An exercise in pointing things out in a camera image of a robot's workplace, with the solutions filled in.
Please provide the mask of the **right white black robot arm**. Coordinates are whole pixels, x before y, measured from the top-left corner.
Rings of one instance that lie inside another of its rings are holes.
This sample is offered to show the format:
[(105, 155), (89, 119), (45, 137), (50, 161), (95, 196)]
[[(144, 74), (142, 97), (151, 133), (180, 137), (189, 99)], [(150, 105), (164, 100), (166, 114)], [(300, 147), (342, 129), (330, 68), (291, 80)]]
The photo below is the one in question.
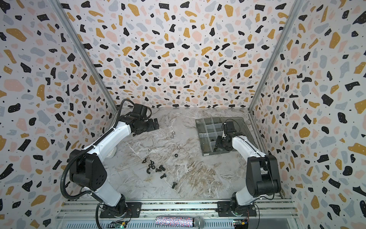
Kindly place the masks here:
[(216, 148), (236, 150), (246, 160), (246, 186), (235, 192), (230, 200), (230, 211), (235, 216), (250, 212), (254, 203), (261, 199), (273, 200), (281, 191), (277, 159), (255, 147), (246, 136), (237, 131), (234, 120), (222, 124), (223, 134), (216, 139)]

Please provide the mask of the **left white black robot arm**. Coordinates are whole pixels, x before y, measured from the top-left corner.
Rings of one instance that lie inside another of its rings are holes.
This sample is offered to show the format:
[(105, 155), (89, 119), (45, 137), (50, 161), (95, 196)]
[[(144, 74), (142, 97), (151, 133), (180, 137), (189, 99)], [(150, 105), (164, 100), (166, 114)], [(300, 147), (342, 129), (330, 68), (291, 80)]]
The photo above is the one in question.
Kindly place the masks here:
[(123, 217), (127, 214), (125, 196), (113, 188), (107, 180), (108, 174), (103, 162), (114, 156), (117, 145), (124, 138), (159, 129), (157, 119), (151, 118), (151, 108), (135, 103), (132, 105), (132, 111), (127, 114), (122, 114), (122, 106), (119, 106), (116, 121), (106, 133), (85, 149), (70, 153), (70, 161), (62, 175), (62, 182), (69, 175), (71, 182), (84, 188), (85, 191), (72, 196), (61, 184), (66, 199), (77, 199), (90, 194), (100, 203), (100, 207), (113, 217)]

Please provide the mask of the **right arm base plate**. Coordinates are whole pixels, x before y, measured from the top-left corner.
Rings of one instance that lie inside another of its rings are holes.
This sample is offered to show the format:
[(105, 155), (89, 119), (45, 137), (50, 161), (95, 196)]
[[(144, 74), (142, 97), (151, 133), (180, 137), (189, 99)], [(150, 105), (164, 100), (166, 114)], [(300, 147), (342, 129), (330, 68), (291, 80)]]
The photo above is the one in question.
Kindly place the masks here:
[(215, 210), (219, 217), (256, 217), (253, 205), (239, 206), (231, 201), (218, 201)]

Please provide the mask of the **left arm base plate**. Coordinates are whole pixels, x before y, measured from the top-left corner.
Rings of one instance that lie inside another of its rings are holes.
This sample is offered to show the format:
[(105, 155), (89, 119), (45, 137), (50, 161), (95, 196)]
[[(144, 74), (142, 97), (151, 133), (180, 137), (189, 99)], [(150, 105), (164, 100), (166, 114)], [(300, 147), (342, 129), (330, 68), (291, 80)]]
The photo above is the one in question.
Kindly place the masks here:
[(103, 205), (100, 218), (139, 218), (142, 208), (142, 202), (123, 202), (115, 207)]

